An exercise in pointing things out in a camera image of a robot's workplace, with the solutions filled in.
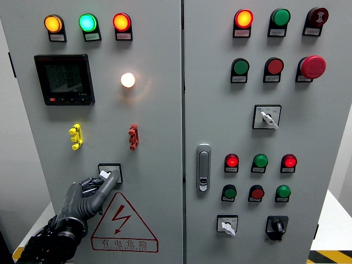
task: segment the gray metal panel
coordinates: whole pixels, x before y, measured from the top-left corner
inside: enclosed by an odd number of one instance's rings
[[[158,253],[93,251],[90,236],[97,216],[88,222],[90,232],[75,263],[182,262],[180,10],[177,0],[1,1],[5,35],[55,210],[73,181],[96,177],[98,163],[119,162],[124,178],[119,191],[159,241]],[[89,12],[98,19],[101,42],[84,42],[78,19]],[[132,19],[133,42],[115,41],[112,18],[119,12]],[[67,43],[49,42],[43,25],[49,14],[63,18]],[[74,53],[89,56],[96,104],[45,106],[34,55]],[[126,72],[136,76],[130,90],[120,85]],[[75,123],[81,124],[84,137],[77,151],[71,149],[68,133]],[[134,152],[128,142],[133,123],[140,137]]]
[[[321,37],[302,37],[308,11],[325,7],[329,19]],[[251,37],[232,39],[239,9],[254,14]],[[267,38],[271,13],[287,8],[291,21],[285,38]],[[350,62],[351,1],[185,1],[186,226],[188,264],[306,263],[339,143],[352,101]],[[298,62],[321,55],[322,77],[296,84]],[[247,84],[230,84],[236,58],[250,63]],[[284,61],[279,84],[262,82],[270,57]],[[279,130],[252,130],[255,104],[282,105]],[[196,148],[212,148],[211,188],[196,186]],[[224,175],[224,158],[239,156],[239,173]],[[251,174],[256,154],[268,156],[266,173]],[[296,172],[280,174],[281,158],[296,155]],[[221,202],[226,184],[234,184],[234,203]],[[263,186],[261,203],[249,203],[252,185]],[[289,203],[275,203],[275,190],[287,184]],[[216,232],[217,215],[238,215],[232,238]],[[288,216],[283,241],[265,241],[270,215]]]

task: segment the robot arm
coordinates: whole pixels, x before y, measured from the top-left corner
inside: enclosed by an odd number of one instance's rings
[[[68,189],[59,214],[48,221],[48,225],[32,236],[17,264],[63,264],[70,260],[88,233],[87,220],[102,211],[102,205],[120,178],[114,170],[107,180],[90,179],[84,183],[72,183]],[[91,188],[89,197],[83,188],[88,182],[101,184]]]

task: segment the warning sign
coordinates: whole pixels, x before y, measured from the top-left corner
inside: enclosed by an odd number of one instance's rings
[[[159,243],[132,204],[115,193],[91,237],[94,250],[158,252]]]

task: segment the white indicator light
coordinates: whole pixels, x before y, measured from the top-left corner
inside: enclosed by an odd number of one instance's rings
[[[131,88],[136,82],[136,78],[132,73],[125,73],[121,76],[121,83],[127,88]]]

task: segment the yellow black hazard tape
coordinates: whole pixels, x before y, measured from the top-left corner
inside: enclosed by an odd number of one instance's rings
[[[352,251],[346,250],[311,250],[307,263],[352,263]]]

